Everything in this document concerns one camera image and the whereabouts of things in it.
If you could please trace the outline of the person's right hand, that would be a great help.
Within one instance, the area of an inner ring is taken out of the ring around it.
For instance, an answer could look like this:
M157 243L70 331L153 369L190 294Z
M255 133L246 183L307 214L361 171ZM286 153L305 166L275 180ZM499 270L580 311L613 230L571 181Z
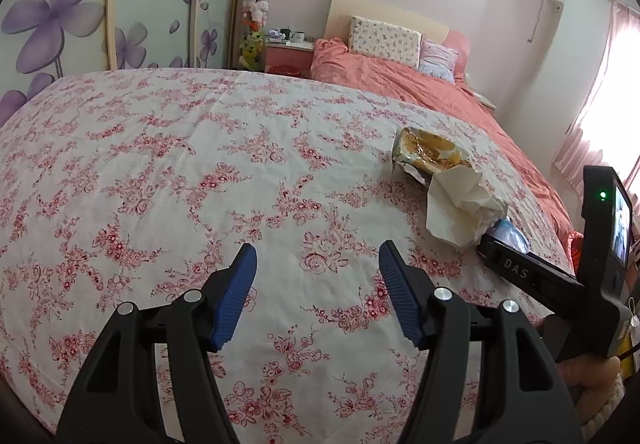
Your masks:
M601 358L582 355L556 365L570 389L577 412L597 412L611 396L620 373L617 356Z

